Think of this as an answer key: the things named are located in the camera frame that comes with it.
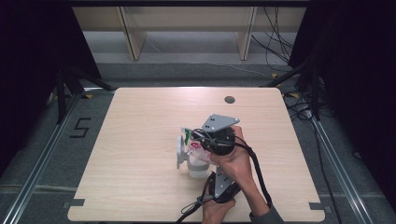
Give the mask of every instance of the table surface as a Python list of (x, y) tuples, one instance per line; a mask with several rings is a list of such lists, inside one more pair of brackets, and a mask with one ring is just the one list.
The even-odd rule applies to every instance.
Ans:
[[(84, 204), (71, 206), (69, 219), (176, 221), (205, 183), (189, 177), (186, 162), (177, 169), (177, 136), (181, 127), (201, 128), (210, 114), (240, 119), (285, 221), (324, 219), (310, 209), (320, 200), (279, 90), (208, 87), (118, 89), (75, 195)], [(249, 221), (244, 195), (235, 199), (224, 221)], [(185, 220), (201, 221), (202, 210)]]

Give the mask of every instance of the gray floor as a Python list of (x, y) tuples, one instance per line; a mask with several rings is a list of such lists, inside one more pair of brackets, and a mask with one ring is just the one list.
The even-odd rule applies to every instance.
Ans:
[[(233, 34), (230, 33), (148, 33), (148, 39), (139, 61), (129, 58), (123, 34), (86, 33), (93, 56), (98, 63), (103, 80), (116, 87), (141, 86), (245, 86), (257, 87), (268, 83), (273, 73), (283, 74), (266, 64), (266, 53), (259, 45), (251, 43), (248, 59), (239, 60)], [(262, 43), (264, 34), (254, 34)], [(290, 42), (295, 34), (284, 34)], [(268, 62), (277, 69), (288, 70), (285, 63), (269, 54)], [(283, 91), (292, 91), (297, 77), (282, 84)], [(86, 87), (94, 87), (83, 82)], [(112, 99), (110, 92), (92, 91), (91, 98), (81, 98), (65, 125), (46, 170), (38, 181), (35, 192), (27, 204), (19, 223), (72, 223), (67, 219), (67, 207), (76, 192), (85, 165), (90, 157), (96, 136), (100, 131)], [(298, 99), (287, 97), (293, 105)], [(321, 111), (330, 115), (327, 109)], [(353, 146), (335, 117), (321, 116), (321, 123), (344, 164), (349, 177), (363, 198), (374, 223), (396, 223), (396, 216), (386, 198), (374, 182), (364, 163), (352, 156)], [(80, 126), (89, 130), (84, 138), (70, 138), (82, 134)], [(18, 195), (21, 186), (34, 168), (41, 151), (50, 139), (57, 120), (57, 105), (53, 102), (36, 123), (35, 131), (18, 152), (0, 179), (0, 220)], [(294, 119), (294, 129), (302, 146), (322, 204), (331, 208), (322, 223), (337, 223), (334, 204), (320, 171), (318, 145), (308, 121)], [(325, 173), (329, 179), (335, 206), (343, 223), (359, 223), (343, 192), (332, 167), (322, 153)]]

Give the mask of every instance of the black circular hole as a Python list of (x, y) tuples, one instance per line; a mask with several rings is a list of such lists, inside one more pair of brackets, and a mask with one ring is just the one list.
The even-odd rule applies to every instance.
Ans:
[(233, 98), (233, 96), (226, 96), (226, 97), (224, 98), (224, 101), (225, 101), (227, 104), (233, 104), (233, 103), (235, 103), (235, 98)]

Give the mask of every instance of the metal bracket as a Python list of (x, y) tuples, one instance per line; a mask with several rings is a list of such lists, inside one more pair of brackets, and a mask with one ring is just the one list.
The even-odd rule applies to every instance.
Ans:
[(215, 181), (215, 198), (218, 198), (228, 187), (231, 186), (233, 180), (221, 173), (221, 168), (216, 168), (216, 181)]
[(227, 128), (233, 124), (239, 122), (237, 118), (231, 118), (227, 116), (211, 114), (209, 118), (206, 120), (202, 129), (207, 133), (217, 132), (221, 129)]

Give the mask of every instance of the metal bar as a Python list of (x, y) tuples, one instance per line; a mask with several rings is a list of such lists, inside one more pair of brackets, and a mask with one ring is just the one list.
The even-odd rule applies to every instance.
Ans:
[(32, 172), (29, 174), (26, 182), (24, 183), (18, 197), (15, 199), (14, 203), (8, 209), (6, 214), (6, 218), (3, 220), (3, 224), (16, 224), (21, 218), (21, 215), (29, 203), (30, 198), (32, 197), (33, 192), (35, 191), (35, 186), (38, 183), (40, 176), (43, 174), (50, 157), (52, 155), (53, 150), (56, 148), (60, 136), (64, 130), (64, 126), (66, 125), (71, 112), (73, 111), (75, 105), (78, 102), (80, 95), (74, 95), (70, 101), (69, 106), (67, 107), (67, 112), (64, 116), (64, 119), (61, 123), (57, 123), (52, 135), (46, 144), (43, 152), (35, 163), (35, 167)]
[[(105, 89), (107, 91), (115, 91), (117, 89), (115, 87), (107, 85), (105, 82), (103, 82), (99, 78), (91, 77), (90, 75), (88, 75), (87, 73), (81, 71), (80, 69), (78, 69), (76, 67), (67, 67), (67, 69), (73, 75), (83, 77), (83, 78), (87, 79), (88, 81), (90, 81), (91, 83), (97, 85), (98, 87), (102, 87), (103, 89)], [(78, 87), (81, 88), (81, 90), (78, 90), (78, 92), (82, 92), (83, 88), (82, 88), (82, 86), (81, 86), (81, 84), (79, 82), (78, 82)]]
[(280, 83), (288, 80), (289, 78), (294, 77), (295, 75), (301, 73), (303, 70), (305, 70), (306, 67), (307, 67), (306, 63), (302, 63), (302, 64), (298, 65), (297, 67), (295, 67), (293, 70), (291, 70), (288, 73), (286, 73), (285, 75), (283, 75), (282, 77), (275, 79), (274, 81), (269, 83), (266, 87), (275, 87), (275, 86), (279, 85)]
[(361, 198), (351, 179), (349, 178), (349, 175), (347, 174), (344, 165), (338, 158), (338, 155), (334, 150), (334, 147), (332, 146), (332, 143), (326, 132), (324, 131), (320, 121), (317, 121), (315, 118), (313, 118), (312, 120), (316, 129), (318, 130), (318, 136), (324, 146), (324, 151), (327, 158), (329, 159), (330, 165), (332, 166), (332, 169), (334, 170), (334, 173), (337, 176), (338, 181), (340, 182), (341, 188), (343, 189), (359, 223), (374, 223), (372, 218), (370, 217), (370, 214), (368, 213), (363, 199)]
[(85, 87), (84, 92), (82, 94), (90, 95), (114, 95), (115, 91), (105, 91), (103, 88), (100, 87)]
[(64, 99), (64, 71), (59, 69), (58, 78), (56, 81), (56, 91), (58, 94), (58, 122), (61, 123), (66, 114), (66, 102)]
[(28, 4), (60, 7), (308, 7), (310, 0), (25, 0)]

